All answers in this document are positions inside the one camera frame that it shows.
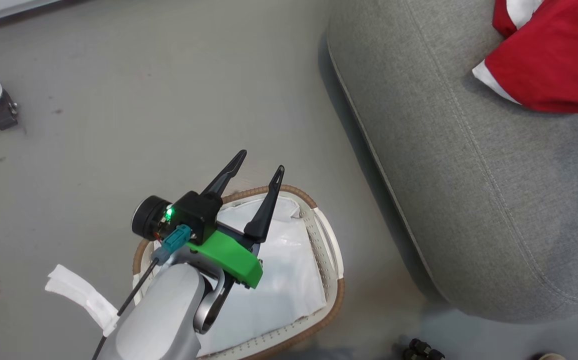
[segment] white fabric trim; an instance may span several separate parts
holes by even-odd
[[[49,274],[49,282],[44,287],[48,292],[56,293],[85,308],[95,323],[108,337],[116,328],[118,310],[96,289],[63,265],[55,267]]]
[[[491,88],[491,90],[495,91],[496,94],[502,96],[506,100],[513,101],[518,105],[522,105],[520,104],[520,102],[516,101],[513,97],[511,97],[511,95],[509,95],[505,91],[505,89],[503,89],[502,86],[500,86],[500,84],[498,84],[496,78],[493,77],[493,75],[487,68],[487,65],[485,65],[484,60],[482,60],[482,62],[479,63],[478,66],[473,68],[471,72],[476,77],[476,79],[480,80],[484,85],[487,85],[489,88]]]
[[[524,27],[543,0],[506,0],[506,12],[516,29]]]

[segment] green bracket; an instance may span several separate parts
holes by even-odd
[[[233,237],[215,231],[202,245],[187,243],[193,251],[206,256],[241,283],[255,289],[262,278],[262,266],[258,258]]]

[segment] gray fabric upholstery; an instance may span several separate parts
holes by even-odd
[[[499,98],[471,69],[494,0],[339,0],[328,45],[427,271],[465,313],[578,314],[578,115]]]

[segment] gray floor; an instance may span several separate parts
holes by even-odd
[[[0,22],[0,80],[22,114],[0,132],[0,360],[90,358],[100,330],[44,292],[47,274],[63,264],[121,303],[136,204],[202,189],[241,148],[228,191],[284,164],[344,257],[339,318],[278,359],[391,359],[411,337],[454,360],[578,359],[578,319],[494,323],[433,292],[337,88],[330,6],[91,0]]]

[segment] white tape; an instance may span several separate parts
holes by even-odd
[[[49,282],[44,287],[48,292],[56,293],[85,308],[95,323],[108,337],[116,328],[118,310],[96,289],[76,273],[63,265],[55,267],[49,274]]]

